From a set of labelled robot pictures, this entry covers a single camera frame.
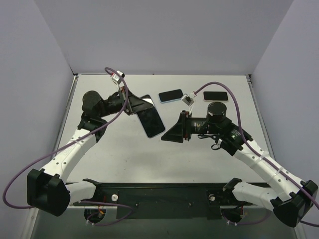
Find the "black smartphone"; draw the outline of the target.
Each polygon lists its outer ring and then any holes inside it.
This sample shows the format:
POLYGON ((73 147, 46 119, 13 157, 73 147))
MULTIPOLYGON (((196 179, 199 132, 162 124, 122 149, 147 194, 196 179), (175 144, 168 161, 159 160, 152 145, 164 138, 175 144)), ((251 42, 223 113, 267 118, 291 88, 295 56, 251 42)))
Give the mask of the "black smartphone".
POLYGON ((153 138, 165 131, 164 123, 150 97, 150 95, 144 95, 141 97, 143 100, 152 103, 153 107, 147 110, 143 110, 137 113, 140 123, 148 138, 153 138))

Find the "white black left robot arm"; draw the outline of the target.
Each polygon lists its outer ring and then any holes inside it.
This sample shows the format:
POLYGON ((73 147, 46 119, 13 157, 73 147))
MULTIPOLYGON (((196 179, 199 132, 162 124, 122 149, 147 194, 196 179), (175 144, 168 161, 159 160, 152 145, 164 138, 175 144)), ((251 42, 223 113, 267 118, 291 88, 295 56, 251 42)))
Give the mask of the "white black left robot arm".
POLYGON ((83 179, 78 183, 66 181, 85 153, 97 144, 109 124, 103 118, 125 112, 134 115, 153 109, 150 100, 137 97, 120 88, 103 99, 96 91, 88 91, 82 98, 81 121, 67 145, 41 169, 32 169, 27 175, 27 203, 54 216, 62 215, 71 204, 86 200, 91 205, 102 201, 99 182, 83 179))

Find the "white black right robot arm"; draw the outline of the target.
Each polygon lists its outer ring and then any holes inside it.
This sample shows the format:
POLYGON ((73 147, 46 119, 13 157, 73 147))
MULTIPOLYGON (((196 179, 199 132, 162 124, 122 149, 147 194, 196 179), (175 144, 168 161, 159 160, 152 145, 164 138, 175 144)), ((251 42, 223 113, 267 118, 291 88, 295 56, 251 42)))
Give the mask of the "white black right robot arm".
POLYGON ((247 202, 269 211, 288 227, 296 227, 314 205, 318 185, 305 181, 288 172, 263 150, 247 132, 240 130, 226 116, 227 107, 212 102, 205 118, 194 118, 182 111, 177 123, 161 139, 182 143, 196 134, 198 138, 212 138, 212 149, 223 149, 246 164, 267 184, 267 188, 255 186, 233 178, 223 187, 223 199, 229 204, 247 202))

